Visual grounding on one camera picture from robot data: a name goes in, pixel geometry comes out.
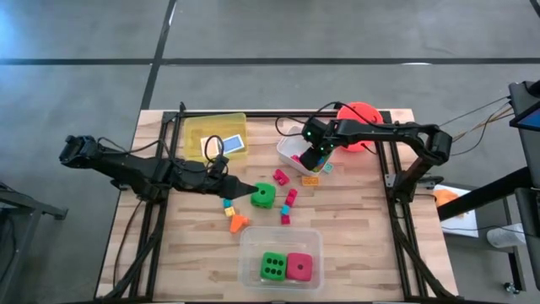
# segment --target green die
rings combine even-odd
[[[276,198],[276,187],[265,182],[258,182],[255,187],[258,187],[259,191],[251,195],[251,204],[259,208],[271,209],[273,200]]]
[[[262,255],[261,278],[268,280],[285,280],[287,257],[284,254],[265,252]]]

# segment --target red block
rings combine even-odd
[[[281,225],[290,225],[290,216],[281,215]]]
[[[310,281],[313,258],[309,254],[292,252],[287,255],[287,279]]]
[[[287,199],[285,199],[285,204],[289,207],[293,207],[294,200],[296,199],[297,194],[298,191],[296,191],[296,189],[290,189],[289,194],[287,194]]]
[[[273,173],[273,179],[278,181],[278,184],[283,186],[287,182],[289,182],[289,177],[281,170],[276,169],[276,171]]]

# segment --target clear plastic container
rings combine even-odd
[[[244,148],[226,155],[230,160],[247,156],[246,114],[232,113],[205,117],[191,117],[184,121],[184,149],[182,156],[187,160],[206,161],[201,139],[218,135],[221,139],[240,135]]]
[[[277,252],[310,254],[313,272],[308,282],[297,280],[265,280],[261,277],[262,255]],[[322,236],[310,228],[248,227],[240,238],[239,281],[246,287],[260,290],[317,291],[324,285]]]
[[[298,126],[293,126],[287,131],[287,134],[301,132],[302,128]],[[302,155],[310,147],[311,143],[305,141],[301,136],[283,137],[278,143],[279,159],[285,164],[292,166],[296,170],[300,171],[300,173],[304,174],[305,176],[318,176],[319,173],[322,172],[322,170],[318,172],[309,171],[302,164],[291,158],[293,155]],[[322,166],[324,166],[329,160],[330,157],[327,158],[327,160]]]

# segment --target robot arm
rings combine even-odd
[[[311,147],[300,156],[300,163],[312,170],[321,157],[329,155],[337,147],[348,147],[362,140],[403,142],[408,144],[418,158],[408,170],[396,175],[392,196],[398,203],[413,201],[416,184],[432,167],[448,161],[452,137],[436,125],[363,124],[355,120],[331,120],[324,123],[310,118],[302,129],[302,136]]]
[[[111,184],[123,185],[146,201],[165,198],[163,190],[209,193],[234,199],[258,189],[241,182],[238,177],[223,173],[227,159],[218,155],[215,166],[179,158],[140,158],[127,152],[107,148],[91,136],[68,136],[60,154],[60,162],[70,168],[94,169],[113,178]]]

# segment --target pink die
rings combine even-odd
[[[287,279],[310,281],[313,258],[309,254],[292,252],[287,255]]]
[[[293,207],[294,200],[296,199],[297,194],[298,191],[296,191],[296,189],[290,189],[289,194],[287,194],[287,198],[285,199],[285,204],[289,207]]]

